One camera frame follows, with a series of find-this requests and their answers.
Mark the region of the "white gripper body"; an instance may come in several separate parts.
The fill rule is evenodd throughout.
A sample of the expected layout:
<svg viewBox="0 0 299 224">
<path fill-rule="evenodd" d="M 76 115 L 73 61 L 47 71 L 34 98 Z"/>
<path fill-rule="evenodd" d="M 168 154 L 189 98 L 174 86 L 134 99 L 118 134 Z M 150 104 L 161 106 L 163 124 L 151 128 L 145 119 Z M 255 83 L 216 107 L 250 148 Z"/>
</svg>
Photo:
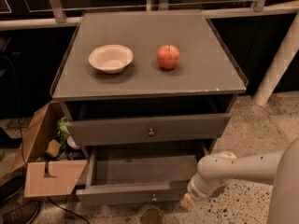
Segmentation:
<svg viewBox="0 0 299 224">
<path fill-rule="evenodd" d="M 196 174 L 187 185 L 187 195 L 193 202 L 202 202 L 210 197 L 217 197 L 226 185 L 225 181 L 204 179 Z"/>
</svg>

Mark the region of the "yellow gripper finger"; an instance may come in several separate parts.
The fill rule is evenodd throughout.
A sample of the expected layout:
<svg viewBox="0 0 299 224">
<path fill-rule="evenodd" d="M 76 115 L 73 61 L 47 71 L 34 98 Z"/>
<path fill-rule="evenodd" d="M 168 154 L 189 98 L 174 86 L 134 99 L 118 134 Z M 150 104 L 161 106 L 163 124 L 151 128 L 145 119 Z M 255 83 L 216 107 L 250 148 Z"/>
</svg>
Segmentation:
<svg viewBox="0 0 299 224">
<path fill-rule="evenodd" d="M 194 207 L 194 201 L 191 197 L 190 193 L 186 193 L 183 197 L 183 199 L 180 201 L 181 205 L 186 208 Z"/>
</svg>

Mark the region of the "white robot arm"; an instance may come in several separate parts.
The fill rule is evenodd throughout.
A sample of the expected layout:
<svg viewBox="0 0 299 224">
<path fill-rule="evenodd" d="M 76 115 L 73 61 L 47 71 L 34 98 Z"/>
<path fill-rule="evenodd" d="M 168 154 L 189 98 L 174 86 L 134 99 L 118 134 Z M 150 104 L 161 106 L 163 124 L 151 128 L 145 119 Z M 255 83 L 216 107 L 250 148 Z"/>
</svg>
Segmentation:
<svg viewBox="0 0 299 224">
<path fill-rule="evenodd" d="M 299 139 L 285 150 L 261 155 L 237 158 L 223 151 L 205 156 L 197 163 L 181 204 L 193 207 L 231 179 L 272 185 L 267 224 L 298 224 Z"/>
</svg>

